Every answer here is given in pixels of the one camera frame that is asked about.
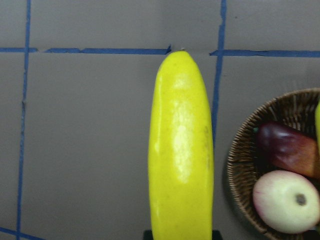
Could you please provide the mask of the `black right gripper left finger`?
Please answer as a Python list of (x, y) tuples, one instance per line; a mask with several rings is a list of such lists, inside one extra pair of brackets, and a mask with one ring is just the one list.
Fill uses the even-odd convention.
[(143, 240), (153, 240), (152, 230), (150, 230), (150, 229), (145, 230), (145, 231), (143, 232), (142, 239), (143, 239)]

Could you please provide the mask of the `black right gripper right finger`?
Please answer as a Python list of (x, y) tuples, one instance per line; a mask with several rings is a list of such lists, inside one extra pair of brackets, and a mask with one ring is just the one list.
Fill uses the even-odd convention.
[(212, 231), (212, 240), (223, 240), (222, 235), (219, 230)]

